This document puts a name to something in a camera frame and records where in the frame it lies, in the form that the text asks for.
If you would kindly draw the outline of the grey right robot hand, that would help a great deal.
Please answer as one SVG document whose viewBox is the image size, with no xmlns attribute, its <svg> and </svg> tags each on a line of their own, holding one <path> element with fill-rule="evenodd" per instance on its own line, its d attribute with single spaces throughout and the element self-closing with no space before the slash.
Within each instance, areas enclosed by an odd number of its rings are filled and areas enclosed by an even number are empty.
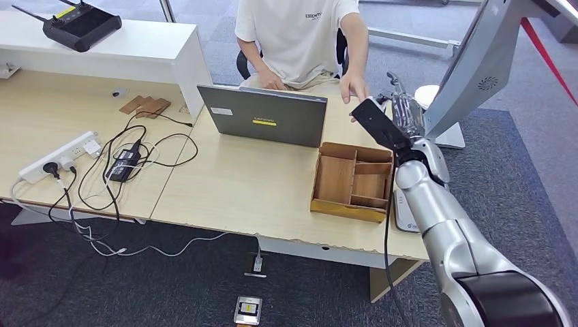
<svg viewBox="0 0 578 327">
<path fill-rule="evenodd" d="M 395 91 L 390 95 L 379 94 L 377 102 L 383 110 L 391 106 L 393 123 L 409 138 L 423 138 L 425 126 L 421 106 L 402 84 L 399 76 L 393 72 L 387 72 L 386 76 L 394 86 Z"/>
</svg>

